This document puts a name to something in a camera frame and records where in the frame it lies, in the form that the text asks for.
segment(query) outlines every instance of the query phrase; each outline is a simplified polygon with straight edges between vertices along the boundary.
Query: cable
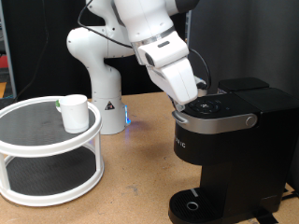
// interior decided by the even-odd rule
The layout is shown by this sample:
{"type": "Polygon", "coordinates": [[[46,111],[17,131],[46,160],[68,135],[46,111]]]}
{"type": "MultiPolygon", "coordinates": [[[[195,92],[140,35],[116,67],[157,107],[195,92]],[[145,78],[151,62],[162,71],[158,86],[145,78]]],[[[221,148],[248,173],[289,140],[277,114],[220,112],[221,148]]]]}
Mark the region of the cable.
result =
{"type": "Polygon", "coordinates": [[[43,48],[43,50],[42,50],[42,52],[41,52],[41,54],[39,56],[38,61],[37,61],[36,70],[35,70],[35,73],[34,73],[34,76],[33,76],[32,80],[30,81],[30,83],[24,89],[22,89],[22,91],[19,92],[19,94],[17,95],[17,97],[13,100],[12,104],[16,103],[17,100],[19,99],[19,97],[35,82],[36,75],[37,75],[37,72],[38,72],[41,60],[42,60],[42,58],[44,56],[44,53],[45,53],[46,48],[47,48],[48,43],[49,43],[49,31],[48,31],[47,20],[46,20],[45,2],[44,2],[44,0],[42,0],[42,2],[43,2],[43,9],[44,9],[43,10],[43,12],[44,12],[43,14],[44,14],[44,20],[45,20],[45,31],[46,31],[46,37],[47,37],[46,43],[45,43],[45,46],[44,46],[44,48],[43,48]]]}
{"type": "Polygon", "coordinates": [[[86,8],[89,6],[89,4],[90,4],[92,1],[93,1],[93,0],[91,0],[91,1],[90,1],[90,2],[89,2],[89,3],[88,3],[82,10],[81,10],[80,15],[78,16],[78,24],[79,24],[80,26],[84,27],[85,29],[87,29],[87,30],[89,30],[89,31],[92,31],[92,32],[94,32],[94,33],[96,33],[96,34],[98,34],[98,35],[100,35],[100,36],[106,38],[107,40],[110,40],[110,41],[113,42],[113,43],[116,43],[116,44],[121,45],[121,46],[123,46],[123,47],[126,47],[126,48],[128,48],[128,49],[131,49],[132,46],[122,44],[121,42],[118,42],[118,41],[116,41],[116,40],[114,40],[114,39],[111,39],[111,38],[105,36],[105,35],[102,35],[101,33],[99,33],[99,32],[97,32],[97,31],[95,31],[95,30],[93,30],[93,29],[87,27],[86,25],[83,25],[83,24],[80,22],[80,20],[81,20],[81,16],[82,16],[83,12],[86,10],[86,8]]]}
{"type": "Polygon", "coordinates": [[[189,49],[189,51],[195,53],[203,62],[205,68],[206,68],[206,75],[207,75],[207,84],[204,86],[203,90],[208,90],[211,85],[212,85],[212,78],[211,78],[211,74],[209,72],[208,66],[206,64],[205,59],[200,55],[200,53],[198,53],[195,49],[189,49]]]}

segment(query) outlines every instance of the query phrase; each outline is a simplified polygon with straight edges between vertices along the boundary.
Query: coffee maker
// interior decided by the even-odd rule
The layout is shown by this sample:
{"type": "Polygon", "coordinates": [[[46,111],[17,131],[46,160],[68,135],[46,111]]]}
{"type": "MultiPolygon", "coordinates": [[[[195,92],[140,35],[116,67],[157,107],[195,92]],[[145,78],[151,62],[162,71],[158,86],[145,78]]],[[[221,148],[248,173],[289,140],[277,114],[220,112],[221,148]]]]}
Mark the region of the coffee maker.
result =
{"type": "Polygon", "coordinates": [[[175,153],[202,166],[200,187],[175,194],[175,224],[231,224],[279,209],[299,134],[299,100],[257,78],[223,80],[176,120],[175,153]]]}

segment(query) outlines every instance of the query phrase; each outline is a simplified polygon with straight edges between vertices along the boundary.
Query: silver handle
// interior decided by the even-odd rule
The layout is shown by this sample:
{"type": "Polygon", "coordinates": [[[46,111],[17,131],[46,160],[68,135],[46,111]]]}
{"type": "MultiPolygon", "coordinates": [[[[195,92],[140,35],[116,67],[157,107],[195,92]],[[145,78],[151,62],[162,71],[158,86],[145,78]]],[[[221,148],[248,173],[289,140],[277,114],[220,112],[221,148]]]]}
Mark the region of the silver handle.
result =
{"type": "Polygon", "coordinates": [[[180,123],[180,124],[187,124],[187,123],[188,123],[188,120],[185,119],[185,118],[183,118],[183,117],[181,117],[181,116],[179,115],[179,113],[177,112],[177,110],[174,111],[174,112],[172,112],[172,117],[174,117],[174,119],[175,119],[178,123],[180,123]]]}

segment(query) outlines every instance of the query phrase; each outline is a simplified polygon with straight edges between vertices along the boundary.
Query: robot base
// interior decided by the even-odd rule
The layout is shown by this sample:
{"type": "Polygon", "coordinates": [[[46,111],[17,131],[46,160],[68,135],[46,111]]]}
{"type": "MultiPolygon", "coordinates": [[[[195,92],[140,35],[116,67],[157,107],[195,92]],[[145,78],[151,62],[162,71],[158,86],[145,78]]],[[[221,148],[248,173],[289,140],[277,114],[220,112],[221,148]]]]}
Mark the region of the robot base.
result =
{"type": "Polygon", "coordinates": [[[101,134],[120,133],[127,126],[125,105],[121,97],[113,99],[93,98],[93,104],[100,110],[103,128],[101,134]]]}

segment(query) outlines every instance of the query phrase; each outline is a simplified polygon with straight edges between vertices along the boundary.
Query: table surface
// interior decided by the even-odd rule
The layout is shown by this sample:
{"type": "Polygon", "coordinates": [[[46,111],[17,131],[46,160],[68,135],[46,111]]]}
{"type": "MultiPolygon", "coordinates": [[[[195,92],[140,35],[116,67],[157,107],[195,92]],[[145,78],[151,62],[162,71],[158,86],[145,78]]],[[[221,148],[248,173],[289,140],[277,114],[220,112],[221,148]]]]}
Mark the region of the table surface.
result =
{"type": "MultiPolygon", "coordinates": [[[[132,124],[121,133],[102,135],[105,172],[94,189],[51,207],[26,207],[0,198],[0,223],[171,224],[169,199],[181,190],[198,187],[201,167],[174,153],[174,109],[165,93],[123,96],[122,100],[132,124]]],[[[279,223],[297,223],[298,209],[298,199],[289,199],[274,217],[279,223]]],[[[241,223],[258,224],[255,219],[241,223]]]]}

